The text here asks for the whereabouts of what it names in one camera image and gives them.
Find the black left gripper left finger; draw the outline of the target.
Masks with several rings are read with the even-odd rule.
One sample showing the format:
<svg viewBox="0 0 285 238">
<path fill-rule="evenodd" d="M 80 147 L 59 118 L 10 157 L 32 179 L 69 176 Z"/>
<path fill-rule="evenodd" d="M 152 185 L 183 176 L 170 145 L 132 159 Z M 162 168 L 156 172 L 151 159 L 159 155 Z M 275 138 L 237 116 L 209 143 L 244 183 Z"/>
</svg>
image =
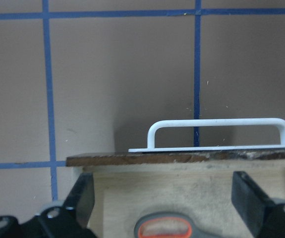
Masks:
<svg viewBox="0 0 285 238">
<path fill-rule="evenodd" d="M 82 173 L 65 200 L 51 202 L 37 213 L 37 238 L 94 238 L 87 228 L 95 204 L 94 179 Z"/>
</svg>

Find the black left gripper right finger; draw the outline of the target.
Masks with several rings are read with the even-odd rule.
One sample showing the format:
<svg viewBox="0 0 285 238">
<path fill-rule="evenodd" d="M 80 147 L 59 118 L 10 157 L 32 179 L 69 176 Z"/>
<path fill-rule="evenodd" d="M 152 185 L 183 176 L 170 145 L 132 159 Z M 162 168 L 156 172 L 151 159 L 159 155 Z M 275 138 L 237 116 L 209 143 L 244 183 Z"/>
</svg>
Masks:
<svg viewBox="0 0 285 238">
<path fill-rule="evenodd" d="M 285 199 L 271 198 L 245 171 L 232 175 L 231 202 L 255 238 L 285 238 Z"/>
</svg>

